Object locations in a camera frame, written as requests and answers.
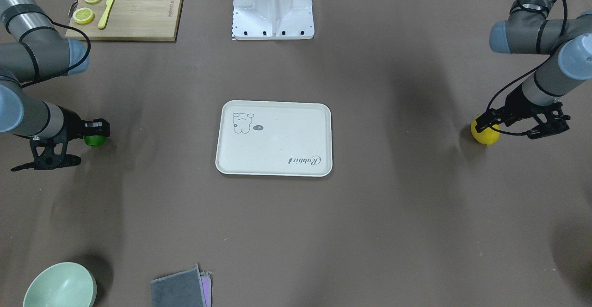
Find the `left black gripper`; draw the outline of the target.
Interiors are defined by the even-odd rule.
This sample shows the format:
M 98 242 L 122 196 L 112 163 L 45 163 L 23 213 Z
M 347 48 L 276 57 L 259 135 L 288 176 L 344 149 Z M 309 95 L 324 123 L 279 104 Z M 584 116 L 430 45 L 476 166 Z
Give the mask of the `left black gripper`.
M 488 109 L 486 113 L 475 118 L 475 131 L 481 133 L 497 124 L 505 124 L 509 127 L 520 120 L 532 118 L 536 110 L 537 105 L 525 96 L 507 96 L 503 107 Z

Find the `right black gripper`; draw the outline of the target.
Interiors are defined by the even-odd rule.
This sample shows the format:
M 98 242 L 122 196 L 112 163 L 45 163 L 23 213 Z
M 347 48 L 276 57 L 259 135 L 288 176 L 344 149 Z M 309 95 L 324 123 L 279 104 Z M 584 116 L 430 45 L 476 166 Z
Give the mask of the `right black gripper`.
M 91 136 L 108 138 L 111 135 L 110 123 L 105 119 L 83 120 L 77 113 L 61 107 L 63 126 L 61 129 L 61 143 L 66 144 L 73 139 L 83 139 Z

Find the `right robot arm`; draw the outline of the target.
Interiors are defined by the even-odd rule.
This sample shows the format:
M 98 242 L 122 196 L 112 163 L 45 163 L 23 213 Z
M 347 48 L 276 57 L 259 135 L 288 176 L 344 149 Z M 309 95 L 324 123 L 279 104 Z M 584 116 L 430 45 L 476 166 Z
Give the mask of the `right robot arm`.
M 1 132 L 28 139 L 108 138 L 104 119 L 83 120 L 59 105 L 39 100 L 24 88 L 56 77 L 82 73 L 91 42 L 65 38 L 34 0 L 1 0 L 1 28 L 14 38 L 1 45 Z

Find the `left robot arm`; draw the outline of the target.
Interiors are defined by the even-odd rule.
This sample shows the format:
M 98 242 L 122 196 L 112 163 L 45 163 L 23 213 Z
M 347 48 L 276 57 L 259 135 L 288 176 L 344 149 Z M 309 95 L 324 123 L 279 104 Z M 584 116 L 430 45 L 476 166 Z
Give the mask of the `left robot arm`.
M 481 134 L 497 124 L 534 119 L 536 126 L 523 132 L 530 139 L 561 134 L 569 129 L 569 116 L 560 98 L 592 77 L 591 12 L 575 19 L 550 20 L 557 0 L 515 0 L 506 21 L 490 33 L 492 51 L 505 54 L 547 55 L 538 67 L 518 78 L 520 84 L 498 109 L 490 106 L 476 118 L 472 130 Z

